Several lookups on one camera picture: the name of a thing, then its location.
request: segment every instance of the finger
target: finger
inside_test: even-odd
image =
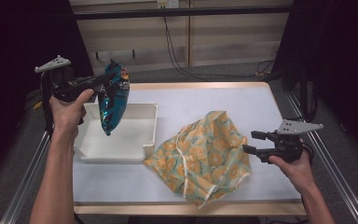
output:
[[[270,156],[268,157],[268,159],[275,164],[276,166],[278,166],[281,169],[284,169],[287,165],[287,162],[284,161],[282,158],[277,157],[277,156]]]
[[[80,105],[80,106],[83,106],[83,104],[85,104],[91,98],[92,94],[94,94],[94,90],[92,90],[92,89],[88,89],[88,90],[83,91],[77,97],[76,104]]]
[[[84,118],[87,114],[86,108],[84,106],[81,107],[81,118]]]

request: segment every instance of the white plastic bin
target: white plastic bin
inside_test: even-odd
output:
[[[79,126],[75,152],[88,162],[142,163],[153,154],[158,104],[127,104],[118,126],[107,136],[98,104],[85,104],[87,115]]]

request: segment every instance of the teal chip bag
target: teal chip bag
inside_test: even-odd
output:
[[[98,103],[103,131],[109,136],[126,110],[130,94],[130,76],[126,68],[113,60],[105,67],[104,74],[109,78],[98,93]]]

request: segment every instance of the metal frame rail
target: metal frame rail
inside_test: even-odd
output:
[[[287,93],[287,97],[296,114],[302,118],[303,115],[298,99],[292,93]],[[326,168],[328,174],[330,174],[330,177],[334,181],[339,193],[341,194],[342,199],[350,209],[354,219],[356,220],[356,223],[358,223],[358,197],[353,192],[342,173],[339,171],[336,163],[328,152],[319,134],[314,131],[307,133],[307,135],[310,138],[310,141],[312,142],[315,151],[321,158],[322,163],[324,164],[324,167]]]

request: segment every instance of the table surface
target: table surface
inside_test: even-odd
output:
[[[129,104],[158,103],[156,148],[183,126],[212,110],[225,110],[248,144],[273,147],[252,139],[251,131],[271,132],[282,122],[267,83],[131,84]],[[250,155],[252,173],[223,199],[202,209],[175,194],[143,164],[84,162],[75,156],[74,196],[78,214],[173,216],[305,215],[300,195],[274,165]]]

